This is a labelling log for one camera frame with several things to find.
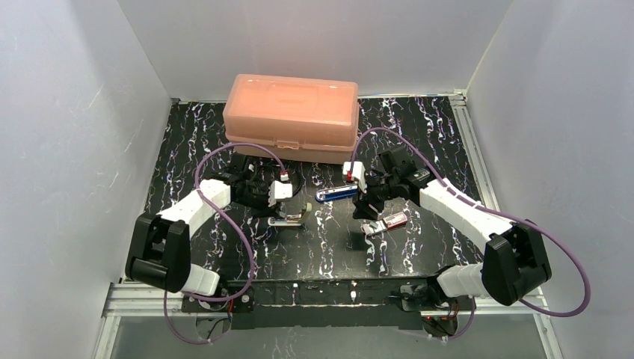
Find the white wall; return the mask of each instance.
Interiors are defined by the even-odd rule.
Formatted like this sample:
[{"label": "white wall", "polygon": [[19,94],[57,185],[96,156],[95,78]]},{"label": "white wall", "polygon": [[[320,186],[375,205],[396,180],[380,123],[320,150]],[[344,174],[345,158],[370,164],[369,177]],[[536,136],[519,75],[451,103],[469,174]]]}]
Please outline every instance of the white wall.
[{"label": "white wall", "polygon": [[[634,5],[517,0],[470,88],[503,209],[550,228],[591,280],[590,307],[553,325],[566,358],[634,358]],[[548,247],[554,310],[579,304]]]},{"label": "white wall", "polygon": [[511,0],[119,0],[171,97],[226,99],[238,73],[361,94],[465,88]]},{"label": "white wall", "polygon": [[115,0],[0,10],[0,352],[89,358],[170,100]]}]

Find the floor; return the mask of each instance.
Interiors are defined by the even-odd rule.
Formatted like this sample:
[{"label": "floor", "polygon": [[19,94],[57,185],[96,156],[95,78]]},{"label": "floor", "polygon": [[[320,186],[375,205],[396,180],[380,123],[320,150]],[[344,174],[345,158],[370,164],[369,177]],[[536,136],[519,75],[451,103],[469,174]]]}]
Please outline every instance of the floor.
[{"label": "floor", "polygon": [[[193,318],[175,318],[179,331],[196,338]],[[175,338],[163,318],[122,318],[112,358],[546,358],[532,315],[476,316],[469,334],[441,343],[421,331],[397,328],[260,328],[230,331],[213,345]]]},{"label": "floor", "polygon": [[[227,143],[222,126],[223,104],[188,103],[172,107],[161,152],[148,193],[146,210],[158,212],[168,208],[193,189],[194,168],[211,149]],[[446,97],[420,97],[360,100],[360,130],[387,126],[412,140],[433,159],[438,170],[458,188],[479,199],[473,174],[458,133],[452,109]],[[373,136],[361,147],[360,159],[366,165],[378,166],[377,152],[394,144],[393,139]],[[217,169],[230,156],[223,154],[210,166]],[[433,274],[438,268],[454,263],[473,263],[480,253],[451,226],[411,203],[395,200],[387,213],[405,211],[410,218],[406,227],[375,239],[360,234],[362,221],[352,221],[350,200],[332,205],[314,201],[318,188],[341,185],[340,167],[301,164],[305,179],[299,198],[289,211],[311,201],[316,210],[301,230],[272,230],[262,221],[250,219],[248,209],[231,206],[229,214],[253,238],[257,253],[258,302],[288,304],[328,302],[349,304],[350,299],[331,293],[327,298],[316,295],[315,287],[359,289],[360,303],[373,303],[376,293],[383,293],[395,283],[406,283],[417,276]],[[192,260],[196,264],[218,270],[231,278],[244,280],[247,263],[237,236],[222,222],[208,223],[192,240]],[[299,283],[294,289],[291,283]],[[257,329],[233,330],[213,346],[191,346],[180,342],[167,329],[160,317],[123,317],[114,344],[113,358],[545,358],[544,349],[532,315],[476,316],[468,335],[450,343],[429,340],[423,331],[403,331],[408,325],[391,325],[385,318],[397,316],[400,310],[373,313],[340,313],[335,316],[302,316],[297,313],[269,313],[275,307],[256,308],[265,312]],[[345,309],[345,305],[332,306]],[[205,312],[196,301],[187,298],[184,312]],[[416,318],[420,328],[420,318]],[[300,328],[296,322],[309,320],[303,326],[345,326],[348,316],[357,316],[356,328]],[[467,320],[467,313],[460,314]],[[234,325],[239,315],[234,316]],[[179,331],[195,339],[206,335],[194,318],[173,318]]]},{"label": "floor", "polygon": [[[210,150],[228,143],[224,137],[223,108],[223,103],[202,102],[172,107],[150,183],[146,211],[159,212],[186,196],[194,187],[193,173],[197,163]],[[437,166],[441,174],[468,195],[479,199],[448,97],[361,99],[359,111],[360,132],[385,126],[401,133]],[[388,135],[373,135],[360,146],[359,158],[366,167],[380,168],[377,153],[395,144],[395,139]],[[222,153],[210,161],[206,171],[221,168],[230,155],[230,151]],[[400,280],[427,276],[444,266],[474,263],[480,258],[473,244],[444,220],[403,200],[386,203],[384,214],[404,211],[410,219],[407,226],[374,238],[366,237],[360,230],[363,221],[352,220],[350,199],[323,204],[315,201],[316,190],[343,185],[341,166],[302,162],[297,169],[305,186],[287,210],[299,212],[302,203],[311,202],[314,214],[304,227],[274,229],[266,225],[265,219],[251,218],[250,210],[243,206],[227,208],[229,215],[253,240],[257,280],[270,284],[293,280],[347,280],[350,283],[351,280],[382,279],[385,287],[391,287]],[[245,254],[239,237],[224,221],[209,221],[191,241],[192,262],[214,269],[229,279],[246,278],[248,262]],[[291,289],[288,284],[277,287]],[[349,295],[322,300],[318,295],[306,293],[304,290],[302,298],[311,297],[311,303],[351,304],[352,301]],[[297,294],[291,289],[285,295],[270,295],[267,300],[269,304],[290,304],[291,300],[300,297]],[[258,302],[262,303],[265,296],[260,295]],[[285,298],[289,303],[280,302]],[[364,300],[366,297],[361,290],[355,304]],[[183,311],[204,310],[198,303],[185,300]]]}]

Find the orange plastic box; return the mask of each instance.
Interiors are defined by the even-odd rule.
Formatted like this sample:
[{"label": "orange plastic box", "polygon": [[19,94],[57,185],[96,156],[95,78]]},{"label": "orange plastic box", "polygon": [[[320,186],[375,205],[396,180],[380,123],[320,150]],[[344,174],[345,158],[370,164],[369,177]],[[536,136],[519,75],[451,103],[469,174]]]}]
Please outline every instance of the orange plastic box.
[{"label": "orange plastic box", "polygon": [[342,164],[357,140],[358,91],[354,82],[238,75],[223,111],[227,139],[261,144],[282,159]]}]

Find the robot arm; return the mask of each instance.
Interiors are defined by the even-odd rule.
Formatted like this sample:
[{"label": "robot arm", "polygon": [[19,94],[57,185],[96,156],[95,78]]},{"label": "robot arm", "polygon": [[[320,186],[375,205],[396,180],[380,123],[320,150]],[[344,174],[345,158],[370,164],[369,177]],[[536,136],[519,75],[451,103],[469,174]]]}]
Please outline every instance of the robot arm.
[{"label": "robot arm", "polygon": [[482,263],[452,266],[434,277],[445,297],[492,297],[511,305],[550,279],[540,233],[476,209],[479,203],[443,179],[452,194],[427,168],[418,168],[403,146],[381,153],[379,159],[386,173],[365,171],[362,162],[343,166],[345,179],[359,187],[353,218],[376,220],[385,200],[402,197],[445,219],[484,254]]},{"label": "robot arm", "polygon": [[[292,197],[292,185],[273,181],[268,188],[254,181],[251,159],[234,154],[221,172],[200,183],[200,190],[219,208],[236,202],[256,210],[256,216],[275,215],[280,201]],[[215,214],[193,190],[174,206],[137,218],[126,262],[126,276],[165,289],[214,295],[220,275],[191,263],[190,237]]]}]

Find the black marbled surface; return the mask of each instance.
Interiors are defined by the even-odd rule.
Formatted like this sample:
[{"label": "black marbled surface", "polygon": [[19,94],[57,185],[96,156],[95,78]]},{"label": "black marbled surface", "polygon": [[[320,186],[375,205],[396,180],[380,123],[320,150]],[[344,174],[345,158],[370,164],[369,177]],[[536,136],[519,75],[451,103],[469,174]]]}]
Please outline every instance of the black marbled surface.
[{"label": "black marbled surface", "polygon": [[[145,210],[159,212],[174,205],[194,188],[198,161],[222,144],[224,104],[174,105]],[[412,141],[459,189],[479,200],[467,154],[447,97],[401,97],[360,100],[360,132],[385,126]],[[390,135],[371,135],[360,146],[359,159],[376,168],[377,153],[396,144]],[[230,151],[210,161],[206,171],[227,162]],[[386,203],[384,215],[405,211],[407,226],[366,238],[362,221],[352,220],[351,199],[317,203],[320,188],[343,185],[341,166],[300,163],[305,186],[287,205],[289,213],[313,203],[305,227],[274,229],[265,218],[232,204],[227,213],[241,225],[253,243],[258,280],[361,279],[416,277],[433,274],[443,266],[474,263],[480,254],[473,244],[442,218],[403,200]],[[192,262],[219,271],[228,278],[246,279],[248,262],[239,237],[222,221],[209,221],[191,240]]]}]

